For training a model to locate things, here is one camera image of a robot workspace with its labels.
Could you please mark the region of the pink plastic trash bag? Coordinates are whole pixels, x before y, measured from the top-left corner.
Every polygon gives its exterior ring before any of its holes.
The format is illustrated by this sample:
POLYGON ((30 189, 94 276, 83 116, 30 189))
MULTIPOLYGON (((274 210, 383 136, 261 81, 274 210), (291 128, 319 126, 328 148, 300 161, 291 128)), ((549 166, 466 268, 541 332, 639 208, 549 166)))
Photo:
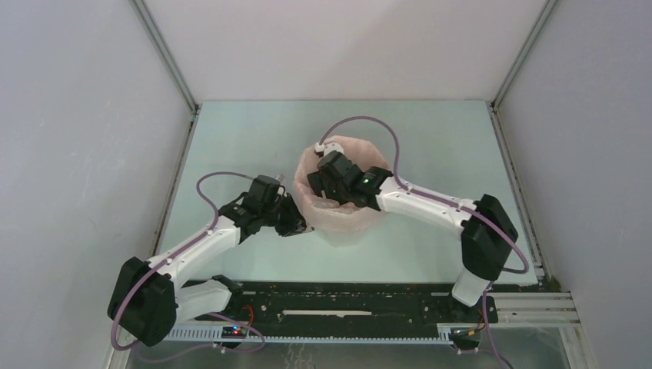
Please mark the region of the pink plastic trash bag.
MULTIPOLYGON (((370 141, 348 136, 334 135, 324 143, 338 144, 344 155, 362 170, 372 166, 389 169, 390 165, 381 151, 370 141)), ((384 216, 384 212, 370 208, 358 208, 352 203, 338 204, 337 201, 321 198, 314 194, 308 174, 317 171, 320 158, 314 147, 304 150, 293 178, 293 196, 308 227, 326 234, 355 234, 364 232, 384 216)))

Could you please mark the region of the white faceted trash bin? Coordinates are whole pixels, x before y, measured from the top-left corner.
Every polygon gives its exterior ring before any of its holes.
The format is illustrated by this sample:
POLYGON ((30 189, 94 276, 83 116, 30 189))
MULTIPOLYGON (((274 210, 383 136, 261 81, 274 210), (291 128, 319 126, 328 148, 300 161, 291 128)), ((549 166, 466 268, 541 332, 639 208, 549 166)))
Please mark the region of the white faceted trash bin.
POLYGON ((377 222, 378 219, 345 220, 338 224, 327 224, 317 231, 330 246, 346 248, 359 243, 377 222))

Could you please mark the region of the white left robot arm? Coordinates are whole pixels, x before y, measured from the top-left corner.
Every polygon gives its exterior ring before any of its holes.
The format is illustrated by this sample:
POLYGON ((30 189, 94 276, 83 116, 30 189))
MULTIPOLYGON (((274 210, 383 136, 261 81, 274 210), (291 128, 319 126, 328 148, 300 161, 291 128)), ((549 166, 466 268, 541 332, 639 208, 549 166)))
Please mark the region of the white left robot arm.
POLYGON ((200 269, 263 228, 286 238, 305 233, 304 216, 277 179, 266 175, 251 178, 250 187, 236 199, 218 207, 195 187, 213 211, 212 219, 186 241, 147 260, 128 259, 118 273, 107 315, 112 320, 110 342, 117 351, 137 344, 152 347, 183 321, 212 313, 234 320, 243 310, 242 298, 234 294, 235 283, 210 278, 200 284, 187 282, 200 269))

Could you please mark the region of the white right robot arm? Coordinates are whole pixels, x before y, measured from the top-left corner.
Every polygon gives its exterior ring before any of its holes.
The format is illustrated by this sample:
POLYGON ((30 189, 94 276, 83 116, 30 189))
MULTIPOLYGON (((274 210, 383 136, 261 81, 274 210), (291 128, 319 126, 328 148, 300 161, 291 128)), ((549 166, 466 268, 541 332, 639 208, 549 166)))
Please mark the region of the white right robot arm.
POLYGON ((410 186, 388 169, 362 170, 337 149, 323 150, 317 156, 316 169, 307 180, 318 197, 401 214, 447 229, 459 239, 463 267, 447 300, 447 311, 456 321, 474 316, 481 295, 505 271, 516 249, 518 232, 500 201, 489 194, 476 201, 455 199, 410 186))

